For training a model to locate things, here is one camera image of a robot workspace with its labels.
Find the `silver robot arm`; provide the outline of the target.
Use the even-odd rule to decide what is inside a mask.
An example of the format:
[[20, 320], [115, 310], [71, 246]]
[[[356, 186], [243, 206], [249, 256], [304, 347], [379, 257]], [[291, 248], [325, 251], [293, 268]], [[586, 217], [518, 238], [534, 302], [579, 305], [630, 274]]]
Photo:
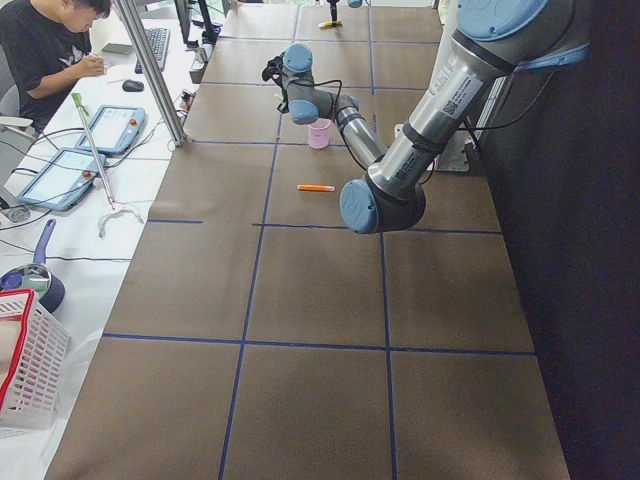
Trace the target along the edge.
[[323, 90], [313, 55], [293, 44], [267, 62], [264, 80], [282, 90], [278, 109], [298, 125], [333, 121], [366, 172], [340, 193], [345, 225], [359, 234], [399, 231], [423, 216], [419, 180], [441, 154], [474, 101], [515, 71], [555, 70], [582, 61], [589, 45], [589, 1], [459, 1], [451, 53], [390, 146], [373, 133], [356, 100]]

